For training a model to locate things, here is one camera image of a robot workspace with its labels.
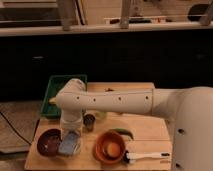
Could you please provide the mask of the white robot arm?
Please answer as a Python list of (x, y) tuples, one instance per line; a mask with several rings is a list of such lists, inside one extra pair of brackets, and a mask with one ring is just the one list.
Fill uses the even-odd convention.
[(79, 79), (56, 95), (61, 126), (76, 130), (84, 110), (148, 115), (174, 123), (171, 171), (213, 171), (213, 88), (89, 92)]

